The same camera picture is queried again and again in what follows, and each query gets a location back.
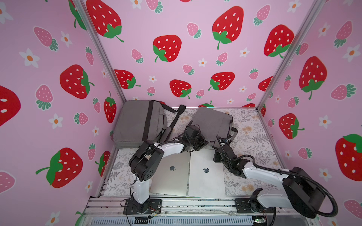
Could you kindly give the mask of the silver laptop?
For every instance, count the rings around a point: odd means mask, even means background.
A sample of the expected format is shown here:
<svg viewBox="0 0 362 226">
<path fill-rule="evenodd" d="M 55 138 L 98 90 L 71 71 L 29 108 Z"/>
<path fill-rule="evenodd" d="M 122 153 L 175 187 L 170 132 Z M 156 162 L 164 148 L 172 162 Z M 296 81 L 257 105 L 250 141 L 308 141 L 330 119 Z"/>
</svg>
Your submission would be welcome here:
<svg viewBox="0 0 362 226">
<path fill-rule="evenodd" d="M 189 169 L 189 196 L 223 199 L 225 183 L 223 164 L 214 162 L 214 150 L 192 152 Z"/>
<path fill-rule="evenodd" d="M 189 179 L 190 153 L 183 152 L 163 158 L 152 177 L 150 192 L 186 196 Z"/>
</svg>

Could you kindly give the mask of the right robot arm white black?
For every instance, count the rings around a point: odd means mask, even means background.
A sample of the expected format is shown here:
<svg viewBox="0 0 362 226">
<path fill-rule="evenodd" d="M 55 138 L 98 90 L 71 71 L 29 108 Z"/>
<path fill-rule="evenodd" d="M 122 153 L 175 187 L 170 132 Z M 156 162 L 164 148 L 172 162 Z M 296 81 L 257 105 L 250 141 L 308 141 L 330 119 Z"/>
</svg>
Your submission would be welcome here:
<svg viewBox="0 0 362 226">
<path fill-rule="evenodd" d="M 222 163 L 234 176 L 264 181 L 278 188 L 273 191 L 255 190 L 248 201 L 254 211 L 271 207 L 288 208 L 306 218 L 318 215 L 332 218 L 338 214 L 338 204 L 332 194 L 302 168 L 277 170 L 261 166 L 251 155 L 237 157 L 228 144 L 215 148 L 214 162 Z"/>
</svg>

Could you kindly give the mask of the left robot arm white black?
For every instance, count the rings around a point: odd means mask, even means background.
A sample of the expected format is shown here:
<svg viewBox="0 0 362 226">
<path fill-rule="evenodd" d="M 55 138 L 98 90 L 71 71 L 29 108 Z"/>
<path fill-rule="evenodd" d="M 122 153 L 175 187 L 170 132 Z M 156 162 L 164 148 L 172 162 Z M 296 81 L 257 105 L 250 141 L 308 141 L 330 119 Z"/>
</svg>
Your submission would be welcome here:
<svg viewBox="0 0 362 226">
<path fill-rule="evenodd" d="M 134 192 L 129 200 L 139 211 L 148 208 L 150 193 L 149 180 L 155 174 L 161 160 L 184 152 L 199 151 L 208 144 L 198 124 L 190 121 L 184 132 L 171 141 L 154 143 L 144 141 L 129 161 L 131 173 L 136 176 Z"/>
</svg>

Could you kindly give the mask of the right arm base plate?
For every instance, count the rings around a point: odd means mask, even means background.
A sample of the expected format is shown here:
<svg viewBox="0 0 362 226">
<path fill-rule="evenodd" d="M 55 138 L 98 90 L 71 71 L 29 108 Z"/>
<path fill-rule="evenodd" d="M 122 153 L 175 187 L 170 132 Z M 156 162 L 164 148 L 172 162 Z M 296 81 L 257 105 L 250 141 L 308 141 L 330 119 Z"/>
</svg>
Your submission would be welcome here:
<svg viewBox="0 0 362 226">
<path fill-rule="evenodd" d="M 237 198 L 234 201 L 234 207 L 236 208 L 237 213 L 240 214 L 273 213 L 273 208 L 265 208 L 260 204 L 252 204 L 248 198 Z"/>
</svg>

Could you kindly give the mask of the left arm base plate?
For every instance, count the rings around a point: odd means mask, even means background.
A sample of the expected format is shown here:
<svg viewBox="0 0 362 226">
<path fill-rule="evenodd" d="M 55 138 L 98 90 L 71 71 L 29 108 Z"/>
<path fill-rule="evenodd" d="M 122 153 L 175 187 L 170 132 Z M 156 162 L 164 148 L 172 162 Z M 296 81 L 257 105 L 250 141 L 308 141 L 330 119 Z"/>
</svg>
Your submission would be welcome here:
<svg viewBox="0 0 362 226">
<path fill-rule="evenodd" d="M 148 199 L 144 204 L 139 204 L 134 199 L 127 199 L 123 209 L 124 215 L 150 215 L 160 213 L 162 210 L 162 199 Z"/>
</svg>

